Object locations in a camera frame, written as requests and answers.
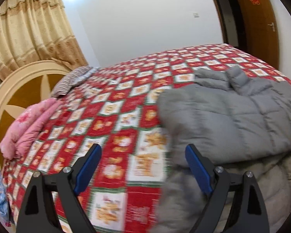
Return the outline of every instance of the screw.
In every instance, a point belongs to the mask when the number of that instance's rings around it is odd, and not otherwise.
[[[41,173],[40,173],[39,171],[36,171],[36,172],[33,173],[33,177],[37,178],[37,177],[40,176],[40,174],[41,174]]]
[[[69,173],[71,171],[71,167],[70,166],[66,166],[66,167],[64,167],[64,169],[63,169],[63,172],[64,173]]]
[[[252,178],[253,177],[253,172],[247,171],[246,175],[247,175],[247,177]]]
[[[216,166],[215,170],[217,173],[222,173],[224,171],[224,168],[222,166]]]

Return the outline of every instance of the red and white bed sheet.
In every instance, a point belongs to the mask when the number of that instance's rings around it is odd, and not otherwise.
[[[17,222],[34,171],[57,173],[93,143],[103,156],[79,197],[98,232],[146,232],[155,223],[168,164],[167,135],[156,115],[158,94],[188,85],[194,70],[240,66],[249,77],[291,81],[267,63],[227,44],[168,50],[101,69],[62,99],[30,151],[4,165],[4,184]],[[53,194],[61,225],[71,232]]]

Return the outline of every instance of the gray puffer jacket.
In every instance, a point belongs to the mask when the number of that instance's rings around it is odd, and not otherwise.
[[[195,75],[194,84],[166,90],[158,99],[159,118],[171,137],[173,170],[151,233],[189,232],[207,202],[185,160],[190,143],[229,172],[254,172],[271,232],[276,232],[291,212],[291,86],[250,79],[239,67],[200,69]],[[224,228],[231,201],[232,194],[217,232]]]

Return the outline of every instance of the curved wooden headboard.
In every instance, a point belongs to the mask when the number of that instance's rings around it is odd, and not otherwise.
[[[70,70],[55,61],[25,65],[0,85],[0,142],[11,123],[30,105],[50,97],[50,92]],[[0,152],[0,169],[3,156]]]

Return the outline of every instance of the wooden door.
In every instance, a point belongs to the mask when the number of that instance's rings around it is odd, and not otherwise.
[[[238,0],[246,29],[248,53],[279,67],[275,15],[270,0]]]

